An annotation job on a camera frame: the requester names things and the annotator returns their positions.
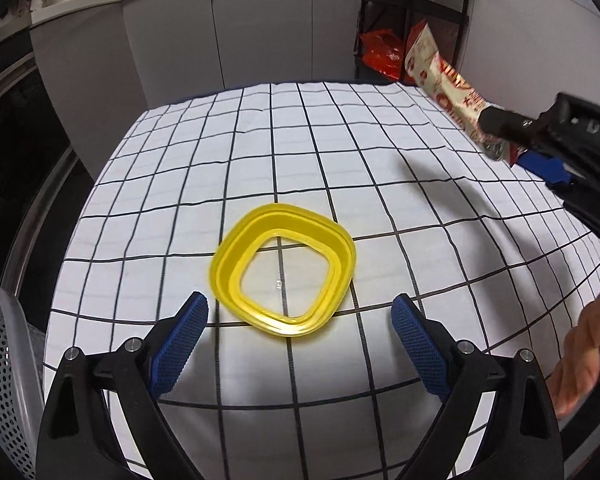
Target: yellow container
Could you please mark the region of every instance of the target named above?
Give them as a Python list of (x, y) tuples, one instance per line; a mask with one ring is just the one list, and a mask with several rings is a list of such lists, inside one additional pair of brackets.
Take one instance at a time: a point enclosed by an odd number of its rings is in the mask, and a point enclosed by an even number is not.
[[(299, 317), (260, 306), (240, 287), (256, 250), (277, 236), (311, 247), (329, 263), (318, 297)], [(301, 207), (267, 204), (247, 213), (222, 241), (211, 260), (209, 280), (216, 298), (237, 317), (264, 332), (294, 337), (318, 330), (331, 318), (347, 292), (355, 266), (356, 247), (342, 226)]]

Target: perforated basket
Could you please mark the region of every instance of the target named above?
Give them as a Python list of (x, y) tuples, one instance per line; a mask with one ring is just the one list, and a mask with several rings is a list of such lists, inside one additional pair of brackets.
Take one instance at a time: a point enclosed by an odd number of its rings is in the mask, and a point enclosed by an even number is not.
[(20, 303), (0, 288), (0, 446), (25, 476), (35, 478), (43, 399)]

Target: table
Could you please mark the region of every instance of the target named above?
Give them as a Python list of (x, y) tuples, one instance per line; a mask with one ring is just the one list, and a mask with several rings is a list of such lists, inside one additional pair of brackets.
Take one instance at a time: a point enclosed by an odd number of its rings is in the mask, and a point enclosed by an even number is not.
[[(270, 202), (336, 220), (358, 253), (333, 319), (293, 340), (246, 325), (208, 284), (222, 237)], [(243, 290), (297, 316), (326, 262), (289, 245), (266, 244)], [(120, 142), (62, 264), (45, 397), (66, 348), (105, 352), (145, 336), (194, 290), (209, 300), (208, 325), (159, 405), (205, 478), (392, 479), (440, 406), (393, 332), (392, 299), (416, 297), (481, 350), (531, 348), (548, 375), (600, 291), (600, 241), (536, 177), (482, 156), (417, 88), (266, 84), (149, 110)], [(108, 398), (130, 467), (147, 476)]]

